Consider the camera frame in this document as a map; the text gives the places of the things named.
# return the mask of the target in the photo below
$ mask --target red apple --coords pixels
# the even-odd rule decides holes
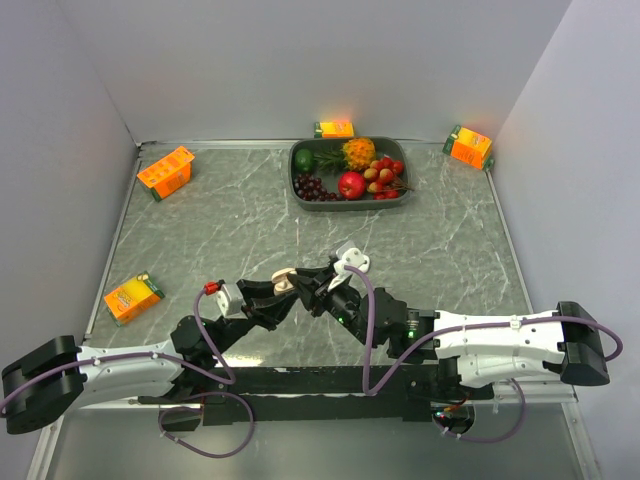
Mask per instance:
[[[383,168],[380,170],[380,177],[378,178],[378,181],[383,185],[386,185],[387,183],[391,183],[393,177],[395,177],[395,175],[390,169]]]
[[[380,171],[384,168],[384,164],[382,163],[382,160],[374,160],[373,162],[371,162],[370,168],[375,168],[376,170]]]
[[[356,172],[347,172],[338,181],[338,191],[347,200],[356,200],[362,196],[367,187],[362,175]]]
[[[396,175],[400,175],[402,172],[404,172],[404,163],[400,161],[393,162],[391,170],[393,170],[393,173],[395,173]]]
[[[379,173],[380,172],[378,172],[378,170],[376,170],[375,168],[369,167],[364,171],[362,176],[368,182],[375,182],[378,179]]]
[[[371,182],[367,187],[367,192],[369,193],[381,193],[384,190],[384,185],[380,182]]]

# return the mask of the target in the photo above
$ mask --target wall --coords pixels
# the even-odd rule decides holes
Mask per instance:
[[[497,134],[570,0],[58,0],[137,141]]]
[[[626,341],[580,389],[606,478],[640,477],[640,5],[574,0],[497,138],[495,180],[537,309],[573,299]]]
[[[4,366],[84,331],[135,145],[55,3],[2,2],[0,65]],[[25,478],[37,439],[0,425],[1,478]]]

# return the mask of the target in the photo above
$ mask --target tray of fruit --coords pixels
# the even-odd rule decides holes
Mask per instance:
[[[305,210],[392,208],[413,193],[409,165],[387,137],[301,140],[289,155],[291,193]]]

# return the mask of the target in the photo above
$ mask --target tray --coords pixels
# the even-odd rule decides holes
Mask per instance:
[[[406,183],[411,185],[410,170],[411,166],[407,162],[407,158],[402,150],[402,147],[398,142],[387,137],[368,137],[373,141],[376,148],[376,155],[378,158],[382,158],[384,155],[389,155],[394,160],[401,160],[404,163],[404,172],[400,175],[400,178]],[[295,156],[296,152],[300,149],[306,148],[312,152],[325,149],[333,149],[340,147],[342,144],[348,142],[350,138],[311,138],[308,140],[300,140],[289,152],[289,192],[296,199],[298,204],[305,210],[320,211],[320,212],[345,212],[353,210],[380,210],[384,208],[399,207],[405,203],[411,197],[412,191],[400,192],[398,198],[390,198],[386,200],[374,200],[373,194],[365,192],[365,194],[358,200],[343,200],[333,202],[313,202],[303,200],[298,197],[293,190],[293,182],[298,172],[295,168]],[[322,184],[330,192],[338,192],[338,180],[344,172],[340,173],[326,173],[318,172],[314,170],[312,174],[315,177],[322,179]]]

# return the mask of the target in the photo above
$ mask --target gray marble surface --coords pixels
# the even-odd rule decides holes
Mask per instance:
[[[407,146],[416,193],[397,209],[311,213],[285,188],[286,149],[192,149],[189,184],[156,203],[136,184],[109,271],[106,292],[147,270],[166,298],[124,327],[104,302],[92,346],[164,340],[191,313],[202,285],[224,278],[266,280],[284,267],[324,265],[329,247],[352,239],[372,259],[370,278],[417,308],[469,314],[527,313],[488,179],[440,153]],[[144,147],[142,165],[171,149]],[[357,279],[352,284],[360,288]],[[211,299],[203,316],[216,318]],[[386,348],[374,363],[390,363]],[[363,347],[329,316],[300,305],[275,332],[254,329],[225,355],[232,366],[359,365]]]

